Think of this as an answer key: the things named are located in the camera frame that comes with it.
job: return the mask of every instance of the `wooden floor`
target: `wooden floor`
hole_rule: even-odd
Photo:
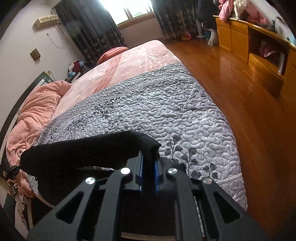
[[[227,117],[235,135],[248,212],[270,234],[295,208],[295,115],[269,94],[244,61],[193,39],[166,42]]]

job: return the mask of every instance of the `pink pillow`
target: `pink pillow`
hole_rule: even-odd
[[[110,49],[101,56],[101,58],[97,62],[97,65],[101,64],[101,63],[107,61],[108,59],[111,59],[112,57],[114,57],[120,53],[123,53],[127,50],[128,50],[127,47],[116,47],[116,48]]]

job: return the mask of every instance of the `leaf pattern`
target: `leaf pattern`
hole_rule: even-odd
[[[182,151],[182,150],[183,150],[183,148],[181,146],[176,146],[175,147],[175,151]]]
[[[181,140],[181,136],[177,134],[173,134],[172,140],[173,141],[166,142],[165,146],[167,147],[167,149],[164,152],[164,155],[167,158],[171,159],[172,164],[174,165],[179,164],[180,160],[178,161],[177,158],[181,158],[181,160],[183,160],[182,162],[185,164],[185,167],[188,169],[188,171],[191,168],[191,166],[196,166],[198,164],[198,160],[194,155],[197,154],[197,149],[189,148],[187,153],[184,154],[184,151],[186,151],[186,148],[183,148],[181,145],[178,144],[179,141]],[[210,164],[206,164],[202,170],[206,172],[206,176],[212,177],[213,179],[218,179],[218,173],[214,172],[216,169],[217,169],[217,166],[211,162]],[[199,179],[203,175],[205,174],[202,171],[194,170],[191,174],[191,177],[195,179]]]
[[[202,176],[201,172],[193,171],[191,177],[194,179],[199,179]]]
[[[214,179],[218,179],[218,173],[214,172],[212,175]]]
[[[170,155],[170,150],[166,150],[166,151],[165,151],[165,155],[166,155],[166,156]]]
[[[184,161],[188,161],[188,157],[186,155],[181,156]]]
[[[189,152],[191,155],[194,155],[194,154],[196,154],[197,150],[196,150],[196,148],[190,148]]]
[[[203,168],[203,170],[206,171],[206,172],[209,172],[209,171],[210,171],[210,168],[209,168],[208,166],[205,166],[205,167]]]
[[[210,163],[210,169],[212,171],[216,170],[216,165],[214,163]]]

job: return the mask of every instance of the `wall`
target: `wall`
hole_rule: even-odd
[[[150,40],[162,38],[156,18],[122,29],[120,33],[129,48],[133,48]]]
[[[249,0],[258,9],[258,11],[272,24],[272,19],[274,20],[276,16],[280,16],[278,11],[272,7],[265,0]],[[276,21],[278,24],[277,32],[281,33],[284,38],[290,37],[291,30],[285,24],[281,24],[279,20]]]
[[[50,5],[50,8],[53,8],[55,5],[57,5],[61,0],[48,0],[48,4]]]
[[[39,30],[33,27],[36,19],[50,15],[50,10],[44,1],[32,0],[17,14],[0,41],[0,128],[22,93],[43,71],[51,70],[55,80],[64,80],[68,64],[82,58],[59,26]],[[62,46],[63,40],[63,49],[56,48],[46,33],[57,46]],[[35,48],[41,54],[36,62],[30,56]]]

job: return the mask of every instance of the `air conditioner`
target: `air conditioner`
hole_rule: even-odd
[[[45,17],[38,18],[34,25],[36,28],[40,28],[46,25],[56,25],[59,23],[59,17],[57,15],[49,15]]]

